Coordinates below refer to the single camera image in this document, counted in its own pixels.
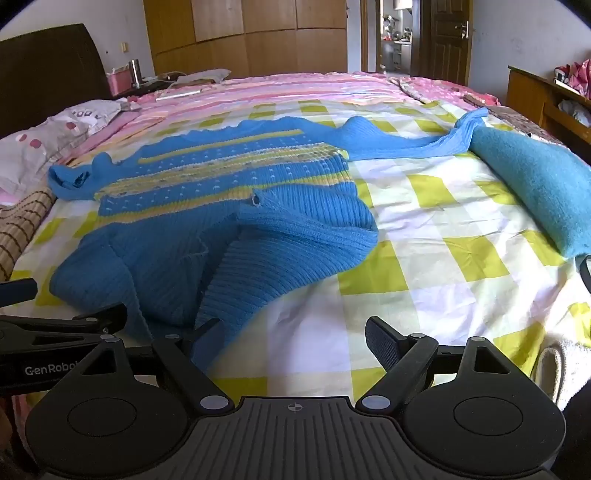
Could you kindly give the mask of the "blue striped knit sweater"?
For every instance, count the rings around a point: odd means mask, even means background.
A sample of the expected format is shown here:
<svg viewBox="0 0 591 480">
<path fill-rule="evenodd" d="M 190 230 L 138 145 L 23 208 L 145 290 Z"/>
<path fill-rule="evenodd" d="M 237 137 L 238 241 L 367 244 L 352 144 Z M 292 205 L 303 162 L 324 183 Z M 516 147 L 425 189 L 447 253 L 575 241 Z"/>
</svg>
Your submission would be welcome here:
<svg viewBox="0 0 591 480">
<path fill-rule="evenodd" d="M 363 160 L 467 151 L 484 110 L 444 135 L 405 138 L 361 116 L 245 120 L 50 170 L 52 192 L 98 204 L 93 229 L 55 269 L 50 293 L 90 312 L 127 310 L 138 338 L 189 332 L 212 318 L 232 340 L 260 309 L 353 269 L 379 230 L 349 175 Z"/>
</svg>

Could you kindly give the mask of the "beige brown striped folded sweater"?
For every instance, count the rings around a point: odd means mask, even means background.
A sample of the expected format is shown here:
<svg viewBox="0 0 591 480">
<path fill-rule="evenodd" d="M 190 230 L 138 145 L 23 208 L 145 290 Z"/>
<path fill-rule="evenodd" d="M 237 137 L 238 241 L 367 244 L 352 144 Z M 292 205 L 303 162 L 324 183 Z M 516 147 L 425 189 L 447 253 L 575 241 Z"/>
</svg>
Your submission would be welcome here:
<svg viewBox="0 0 591 480">
<path fill-rule="evenodd" d="M 26 195 L 17 204 L 1 208 L 0 277 L 8 281 L 17 260 L 33 239 L 37 229 L 52 209 L 56 196 L 48 186 Z"/>
</svg>

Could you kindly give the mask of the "yellow white checkered bedsheet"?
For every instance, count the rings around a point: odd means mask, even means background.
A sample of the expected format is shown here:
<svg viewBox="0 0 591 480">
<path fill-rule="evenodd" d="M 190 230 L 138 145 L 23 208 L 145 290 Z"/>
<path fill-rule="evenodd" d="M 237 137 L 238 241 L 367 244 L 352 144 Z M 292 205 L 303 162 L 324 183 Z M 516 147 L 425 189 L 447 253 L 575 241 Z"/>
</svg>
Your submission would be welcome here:
<svg viewBox="0 0 591 480">
<path fill-rule="evenodd" d="M 143 145 L 242 120 L 304 117 L 338 127 L 360 115 L 405 137 L 443 134 L 464 112 L 433 102 L 355 105 L 328 100 L 253 104 L 217 112 L 166 107 L 147 113 L 89 153 L 122 160 Z M 590 294 L 573 261 L 557 253 L 509 190 L 472 153 L 426 160 L 372 160 L 349 167 L 374 214 L 379 243 L 358 268 L 274 301 L 217 358 L 209 375 L 241 395 L 349 395 L 383 373 L 363 340 L 378 315 L 404 334 L 456 345 L 479 335 L 550 395 L 567 402 L 590 379 Z M 4 312 L 68 318 L 49 291 L 56 267 L 93 230 L 97 204 L 58 200 L 26 248 L 1 249 L 1 281 L 32 277 L 33 301 Z"/>
</svg>

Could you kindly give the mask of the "white pillow with pink dots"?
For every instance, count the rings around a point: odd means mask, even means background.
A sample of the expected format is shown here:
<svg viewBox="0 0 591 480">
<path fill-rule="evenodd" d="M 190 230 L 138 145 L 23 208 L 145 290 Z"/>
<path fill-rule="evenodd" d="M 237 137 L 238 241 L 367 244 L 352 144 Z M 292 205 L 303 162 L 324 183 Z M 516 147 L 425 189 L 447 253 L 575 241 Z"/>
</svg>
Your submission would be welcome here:
<svg viewBox="0 0 591 480">
<path fill-rule="evenodd" d="M 1 191 L 15 197 L 23 195 L 35 187 L 50 166 L 70 157 L 116 119 L 134 119 L 139 110 L 137 103 L 125 99 L 91 100 L 2 138 Z"/>
</svg>

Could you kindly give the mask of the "dark wooden headboard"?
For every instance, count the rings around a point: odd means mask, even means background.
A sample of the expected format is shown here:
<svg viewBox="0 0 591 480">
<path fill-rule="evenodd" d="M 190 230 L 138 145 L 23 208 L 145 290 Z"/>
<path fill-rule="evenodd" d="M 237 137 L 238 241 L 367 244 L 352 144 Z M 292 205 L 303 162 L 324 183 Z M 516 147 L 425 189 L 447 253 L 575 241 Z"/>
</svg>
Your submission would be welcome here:
<svg viewBox="0 0 591 480">
<path fill-rule="evenodd" d="M 97 47 L 81 23 L 6 39 L 0 48 L 2 137 L 67 107 L 112 98 Z"/>
</svg>

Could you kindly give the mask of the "folded teal towel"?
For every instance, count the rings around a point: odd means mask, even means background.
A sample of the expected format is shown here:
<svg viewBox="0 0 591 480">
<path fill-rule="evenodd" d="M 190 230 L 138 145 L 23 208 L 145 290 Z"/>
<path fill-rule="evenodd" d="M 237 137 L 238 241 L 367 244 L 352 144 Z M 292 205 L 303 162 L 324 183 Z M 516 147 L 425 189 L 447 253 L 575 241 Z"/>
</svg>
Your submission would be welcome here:
<svg viewBox="0 0 591 480">
<path fill-rule="evenodd" d="M 480 127 L 471 149 L 510 187 L 560 254 L 590 253 L 590 166 L 569 149 Z"/>
</svg>

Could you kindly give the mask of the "pink storage box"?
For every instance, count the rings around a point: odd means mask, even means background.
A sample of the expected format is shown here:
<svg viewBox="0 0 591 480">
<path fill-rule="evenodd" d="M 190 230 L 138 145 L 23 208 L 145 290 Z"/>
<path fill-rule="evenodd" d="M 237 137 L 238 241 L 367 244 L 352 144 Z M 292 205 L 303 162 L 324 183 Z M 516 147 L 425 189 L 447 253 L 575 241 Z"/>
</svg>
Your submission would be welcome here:
<svg viewBox="0 0 591 480">
<path fill-rule="evenodd" d="M 113 97 L 128 91 L 133 85 L 128 65 L 113 69 L 106 74 L 106 78 Z"/>
</svg>

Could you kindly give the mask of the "steel thermos cup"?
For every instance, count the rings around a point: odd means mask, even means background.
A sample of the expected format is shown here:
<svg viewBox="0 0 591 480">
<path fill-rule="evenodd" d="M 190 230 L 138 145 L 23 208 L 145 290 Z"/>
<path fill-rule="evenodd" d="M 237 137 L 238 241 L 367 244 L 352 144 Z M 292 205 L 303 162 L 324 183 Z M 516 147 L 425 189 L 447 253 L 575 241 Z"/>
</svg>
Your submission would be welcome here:
<svg viewBox="0 0 591 480">
<path fill-rule="evenodd" d="M 128 62 L 129 72 L 131 76 L 132 87 L 137 89 L 143 83 L 140 64 L 138 59 L 132 59 Z"/>
</svg>

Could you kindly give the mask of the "white folded cloth on nightstand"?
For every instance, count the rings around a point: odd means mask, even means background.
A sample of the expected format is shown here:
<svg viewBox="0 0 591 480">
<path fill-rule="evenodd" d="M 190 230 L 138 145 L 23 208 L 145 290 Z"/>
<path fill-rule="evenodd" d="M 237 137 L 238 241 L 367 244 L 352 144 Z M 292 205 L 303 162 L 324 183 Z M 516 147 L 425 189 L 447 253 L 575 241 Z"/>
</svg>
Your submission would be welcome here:
<svg viewBox="0 0 591 480">
<path fill-rule="evenodd" d="M 179 75 L 176 79 L 177 85 L 192 85 L 202 83 L 219 84 L 231 74 L 228 69 L 211 69 L 192 73 L 188 75 Z"/>
</svg>

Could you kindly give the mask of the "pink striped quilt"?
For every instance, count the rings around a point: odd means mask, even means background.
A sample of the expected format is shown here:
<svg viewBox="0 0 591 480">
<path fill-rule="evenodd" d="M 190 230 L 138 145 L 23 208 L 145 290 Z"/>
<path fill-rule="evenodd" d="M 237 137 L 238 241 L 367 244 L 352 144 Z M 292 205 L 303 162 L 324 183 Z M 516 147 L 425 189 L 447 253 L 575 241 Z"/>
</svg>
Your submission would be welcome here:
<svg viewBox="0 0 591 480">
<path fill-rule="evenodd" d="M 442 135 L 465 112 L 500 101 L 468 87 L 424 77 L 363 73 L 276 74 L 187 87 L 178 94 L 137 99 L 129 122 L 112 121 L 78 147 L 66 164 L 78 166 L 106 152 L 119 161 L 145 144 L 191 130 L 215 130 L 243 120 L 301 117 L 339 127 L 353 116 L 404 137 Z"/>
</svg>

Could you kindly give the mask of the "wooden side shelf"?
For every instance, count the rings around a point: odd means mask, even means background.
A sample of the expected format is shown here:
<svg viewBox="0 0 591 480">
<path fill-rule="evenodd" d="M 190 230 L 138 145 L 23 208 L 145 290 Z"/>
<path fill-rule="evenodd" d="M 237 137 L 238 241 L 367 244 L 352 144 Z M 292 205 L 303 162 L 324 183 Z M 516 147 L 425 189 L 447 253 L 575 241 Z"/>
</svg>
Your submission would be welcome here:
<svg viewBox="0 0 591 480">
<path fill-rule="evenodd" d="M 590 100 L 550 80 L 509 66 L 506 104 L 563 142 L 590 164 L 590 128 L 562 111 L 559 104 L 573 101 L 590 111 Z"/>
</svg>

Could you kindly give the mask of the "wooden wardrobe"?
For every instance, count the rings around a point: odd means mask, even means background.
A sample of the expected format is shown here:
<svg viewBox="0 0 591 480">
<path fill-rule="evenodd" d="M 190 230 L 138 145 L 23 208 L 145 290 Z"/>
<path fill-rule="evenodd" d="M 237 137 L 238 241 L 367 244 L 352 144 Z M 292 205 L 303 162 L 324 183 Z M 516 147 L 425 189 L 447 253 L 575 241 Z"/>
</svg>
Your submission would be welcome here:
<svg viewBox="0 0 591 480">
<path fill-rule="evenodd" d="M 232 78 L 348 69 L 346 2 L 143 3 L 154 71 L 228 69 Z"/>
</svg>

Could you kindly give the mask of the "pink floral cloth on shelf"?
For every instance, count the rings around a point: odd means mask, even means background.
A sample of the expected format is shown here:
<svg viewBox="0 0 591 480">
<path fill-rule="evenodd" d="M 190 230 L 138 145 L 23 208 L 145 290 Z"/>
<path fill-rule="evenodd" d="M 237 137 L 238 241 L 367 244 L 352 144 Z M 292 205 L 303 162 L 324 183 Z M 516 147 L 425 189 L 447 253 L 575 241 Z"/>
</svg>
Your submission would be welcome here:
<svg viewBox="0 0 591 480">
<path fill-rule="evenodd" d="M 591 59 L 586 59 L 582 63 L 574 62 L 556 67 L 554 80 L 579 95 L 591 99 Z"/>
</svg>

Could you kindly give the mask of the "brown wooden door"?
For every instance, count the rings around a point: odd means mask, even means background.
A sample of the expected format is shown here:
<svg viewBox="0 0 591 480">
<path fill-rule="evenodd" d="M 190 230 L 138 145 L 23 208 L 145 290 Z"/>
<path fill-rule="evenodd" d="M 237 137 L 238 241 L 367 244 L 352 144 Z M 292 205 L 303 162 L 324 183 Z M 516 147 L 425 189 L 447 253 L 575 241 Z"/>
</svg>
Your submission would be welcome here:
<svg viewBox="0 0 591 480">
<path fill-rule="evenodd" d="M 469 81 L 473 2 L 420 2 L 419 75 L 462 86 Z"/>
</svg>

